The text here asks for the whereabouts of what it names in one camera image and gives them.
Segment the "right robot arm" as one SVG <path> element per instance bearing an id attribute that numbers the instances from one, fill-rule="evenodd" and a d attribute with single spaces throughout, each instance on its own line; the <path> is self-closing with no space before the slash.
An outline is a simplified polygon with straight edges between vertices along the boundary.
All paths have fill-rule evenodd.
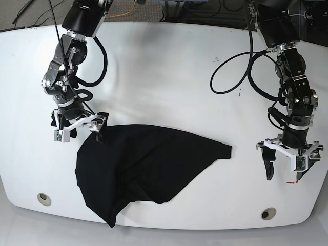
<path id="1" fill-rule="evenodd" d="M 51 125 L 54 139 L 69 142 L 77 137 L 77 128 L 87 126 L 99 143 L 105 141 L 105 127 L 109 114 L 95 113 L 88 102 L 93 94 L 88 89 L 99 85 L 108 68 L 108 57 L 96 34 L 112 5 L 112 1 L 74 1 L 62 27 L 67 33 L 58 36 L 55 54 L 42 79 L 42 88 L 51 95 L 57 107 L 53 110 Z M 95 41 L 103 55 L 100 77 L 88 83 L 77 77 L 78 66 L 87 56 L 87 38 Z"/>

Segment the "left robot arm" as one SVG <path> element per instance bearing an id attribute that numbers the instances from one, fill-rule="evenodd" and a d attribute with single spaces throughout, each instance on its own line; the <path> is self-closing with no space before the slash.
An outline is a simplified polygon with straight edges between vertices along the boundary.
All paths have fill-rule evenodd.
<path id="1" fill-rule="evenodd" d="M 276 152 L 290 159 L 290 166 L 300 181 L 310 168 L 321 160 L 323 145 L 318 141 L 307 142 L 307 135 L 318 107 L 318 96 L 310 88 L 305 74 L 306 64 L 296 45 L 299 35 L 290 19 L 288 7 L 291 1 L 244 1 L 247 27 L 254 23 L 265 50 L 254 51 L 252 35 L 249 35 L 249 61 L 243 79 L 247 78 L 252 88 L 273 104 L 268 108 L 269 122 L 282 132 L 276 138 L 257 143 L 261 149 L 267 180 L 274 175 Z M 277 96 L 262 91 L 252 79 L 252 66 L 256 59 L 275 52 L 273 61 L 279 78 Z"/>

